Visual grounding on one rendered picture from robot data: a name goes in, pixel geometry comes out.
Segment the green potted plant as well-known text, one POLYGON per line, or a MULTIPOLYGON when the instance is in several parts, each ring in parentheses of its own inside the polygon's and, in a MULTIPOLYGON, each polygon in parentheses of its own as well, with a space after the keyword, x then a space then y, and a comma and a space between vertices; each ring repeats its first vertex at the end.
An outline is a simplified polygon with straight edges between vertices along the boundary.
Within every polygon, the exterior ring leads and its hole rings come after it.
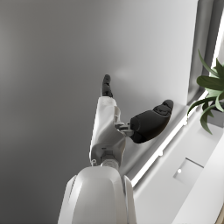
POLYGON ((203 67, 211 74, 211 76, 201 75, 197 78, 197 84, 207 91, 207 96, 194 102, 188 109, 187 114, 190 114, 195 107, 201 105, 200 124, 206 132, 211 134, 211 130, 207 125, 207 118, 214 116, 212 113, 213 109, 224 113, 224 64, 216 60, 215 67, 211 68, 203 60, 201 54, 199 54, 199 59, 203 67))

